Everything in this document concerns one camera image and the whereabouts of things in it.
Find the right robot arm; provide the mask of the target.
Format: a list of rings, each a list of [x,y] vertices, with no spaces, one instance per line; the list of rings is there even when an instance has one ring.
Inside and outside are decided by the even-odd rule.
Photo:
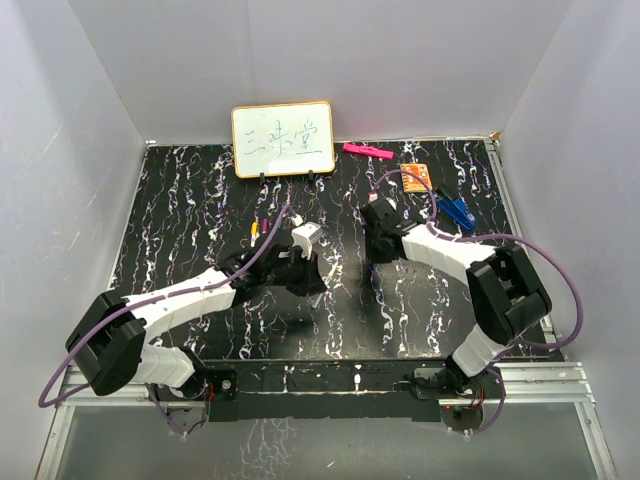
[[[475,324],[444,366],[405,381],[418,391],[466,397],[516,338],[552,308],[528,255],[517,244],[491,246],[444,233],[432,223],[403,217],[386,198],[360,208],[366,258],[373,264],[407,260],[433,267],[468,287]]]

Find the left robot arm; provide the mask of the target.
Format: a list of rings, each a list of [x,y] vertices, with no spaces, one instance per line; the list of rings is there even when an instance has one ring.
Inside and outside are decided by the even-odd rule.
[[[317,253],[274,244],[256,262],[236,253],[220,268],[148,294],[124,297],[109,290],[94,300],[65,347],[97,396],[129,384],[156,384],[194,399],[206,387],[204,364],[188,348],[156,346],[154,339],[201,316],[230,310],[272,286],[298,297],[325,292]]]

